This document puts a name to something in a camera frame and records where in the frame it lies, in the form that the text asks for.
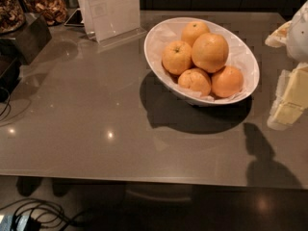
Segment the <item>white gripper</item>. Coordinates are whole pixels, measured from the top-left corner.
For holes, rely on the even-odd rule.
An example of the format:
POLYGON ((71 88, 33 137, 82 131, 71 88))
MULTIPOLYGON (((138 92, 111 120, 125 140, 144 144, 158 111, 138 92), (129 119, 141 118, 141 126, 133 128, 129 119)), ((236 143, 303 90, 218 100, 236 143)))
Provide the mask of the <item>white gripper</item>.
MULTIPOLYGON (((265 45, 273 48, 286 45, 290 57, 298 62, 308 62, 308 0, 291 21, 285 22, 266 38, 265 45)), ((307 109, 308 64, 300 63, 292 71, 281 72, 267 125, 274 130, 286 130, 307 109)))

